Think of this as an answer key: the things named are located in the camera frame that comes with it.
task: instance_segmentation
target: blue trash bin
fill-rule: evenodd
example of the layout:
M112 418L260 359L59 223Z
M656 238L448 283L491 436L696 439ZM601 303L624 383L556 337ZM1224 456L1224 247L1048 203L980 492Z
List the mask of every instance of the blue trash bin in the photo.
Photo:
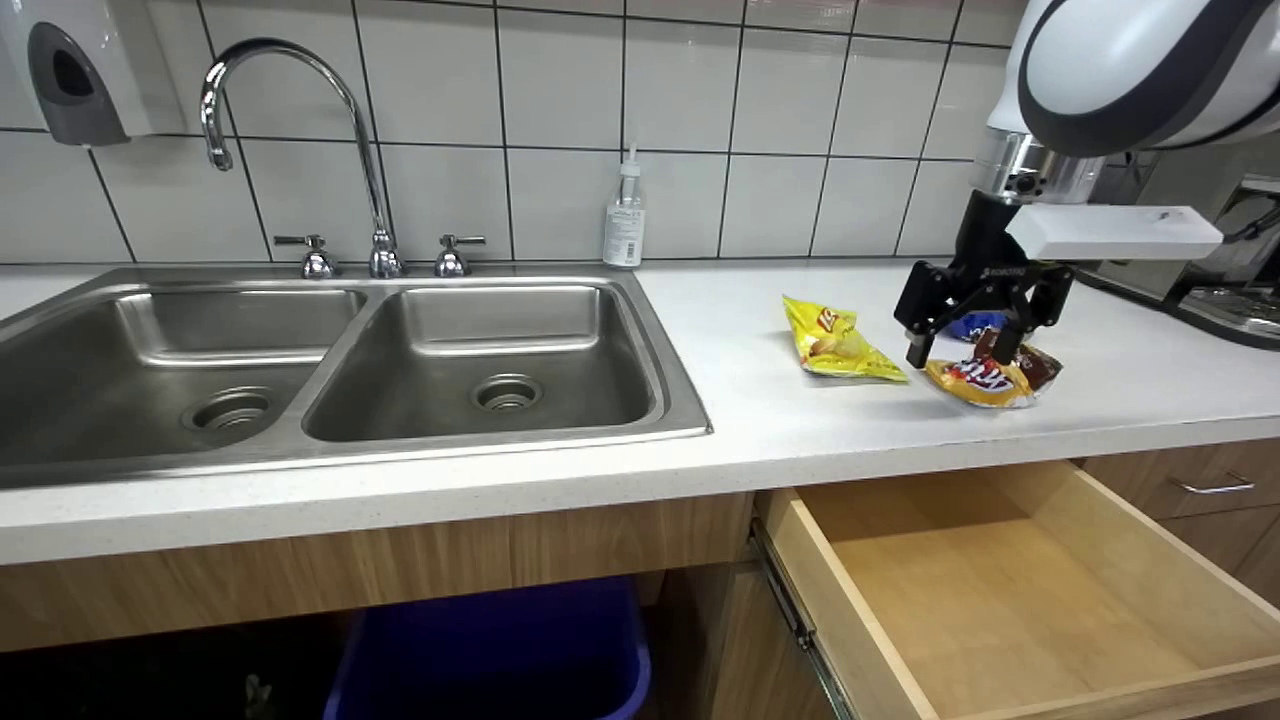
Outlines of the blue trash bin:
M325 720L630 720L652 664L628 581L364 613Z

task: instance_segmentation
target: chip bag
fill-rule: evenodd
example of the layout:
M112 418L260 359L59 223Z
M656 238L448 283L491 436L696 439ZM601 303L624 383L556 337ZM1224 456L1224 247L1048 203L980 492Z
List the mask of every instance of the chip bag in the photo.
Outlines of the chip bag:
M999 363L992 356L994 332L980 332L977 350L966 359L928 359L924 375L977 408L986 411L1005 411L1005 408L1019 408L1031 405L1031 396L1055 380L1055 372L1064 368L1055 356L1019 345L1013 363Z
M855 318L828 308L828 303L809 303L795 298L785 298L795 356L809 372L817 375L877 375L903 383L909 375L877 354L861 332Z

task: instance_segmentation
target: soap bottle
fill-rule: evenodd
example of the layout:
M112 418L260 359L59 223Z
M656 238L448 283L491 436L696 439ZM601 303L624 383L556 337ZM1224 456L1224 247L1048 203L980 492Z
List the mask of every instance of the soap bottle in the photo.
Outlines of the soap bottle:
M640 201L640 155L628 147L618 165L615 201L602 211L602 263L640 270L644 256L644 201Z

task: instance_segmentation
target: open drawer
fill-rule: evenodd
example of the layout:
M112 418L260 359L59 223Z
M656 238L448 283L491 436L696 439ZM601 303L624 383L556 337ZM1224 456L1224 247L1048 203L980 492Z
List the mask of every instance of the open drawer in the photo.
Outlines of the open drawer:
M1280 698L1280 613L1073 465L776 492L769 541L863 720Z

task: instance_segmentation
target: double sink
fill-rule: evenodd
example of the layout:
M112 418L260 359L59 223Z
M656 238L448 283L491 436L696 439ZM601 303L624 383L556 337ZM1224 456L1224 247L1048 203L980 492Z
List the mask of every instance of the double sink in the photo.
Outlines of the double sink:
M628 274L107 274L0 325L0 487L696 431Z

